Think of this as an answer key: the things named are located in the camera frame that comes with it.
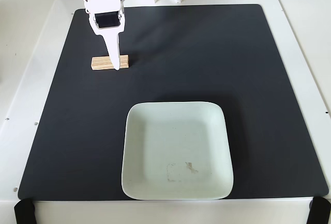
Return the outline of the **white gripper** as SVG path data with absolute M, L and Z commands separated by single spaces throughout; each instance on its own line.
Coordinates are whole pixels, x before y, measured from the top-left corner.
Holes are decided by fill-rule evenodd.
M 120 69 L 118 34 L 124 31 L 124 0 L 83 0 L 90 25 L 96 35 L 104 36 L 109 58 Z

